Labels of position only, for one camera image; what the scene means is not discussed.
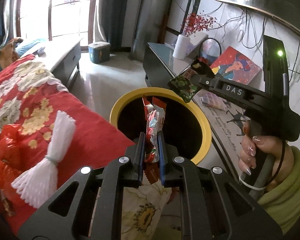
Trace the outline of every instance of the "vase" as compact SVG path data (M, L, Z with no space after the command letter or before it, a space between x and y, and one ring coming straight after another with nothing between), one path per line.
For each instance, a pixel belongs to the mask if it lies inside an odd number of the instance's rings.
M190 37L179 34L175 49L173 51L173 57L183 60L186 57L189 44Z

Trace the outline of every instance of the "bucket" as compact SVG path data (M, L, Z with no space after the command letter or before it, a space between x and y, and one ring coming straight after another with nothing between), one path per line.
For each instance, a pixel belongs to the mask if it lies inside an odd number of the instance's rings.
M110 123L130 140L146 132L146 118L142 96L155 96L167 104L163 123L165 142L178 149L180 156L199 164L211 144L211 129L202 110L194 103L185 103L171 90L157 87L131 91L114 104Z

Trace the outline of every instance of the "window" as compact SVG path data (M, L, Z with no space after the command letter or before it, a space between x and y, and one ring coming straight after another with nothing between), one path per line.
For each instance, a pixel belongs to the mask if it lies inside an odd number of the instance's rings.
M93 41L95 0L21 0L19 33L26 39L82 37Z

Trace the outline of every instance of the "blue storage box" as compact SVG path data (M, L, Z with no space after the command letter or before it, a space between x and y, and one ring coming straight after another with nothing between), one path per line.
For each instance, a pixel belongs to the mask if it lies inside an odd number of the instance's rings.
M110 43L98 41L89 44L88 48L92 63L99 64L110 59Z

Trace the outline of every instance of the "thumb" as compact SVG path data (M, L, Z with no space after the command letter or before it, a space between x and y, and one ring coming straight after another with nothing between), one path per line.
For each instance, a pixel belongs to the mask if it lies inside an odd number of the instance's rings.
M282 154L282 141L275 136L254 136L256 146L264 153L270 153L280 159Z

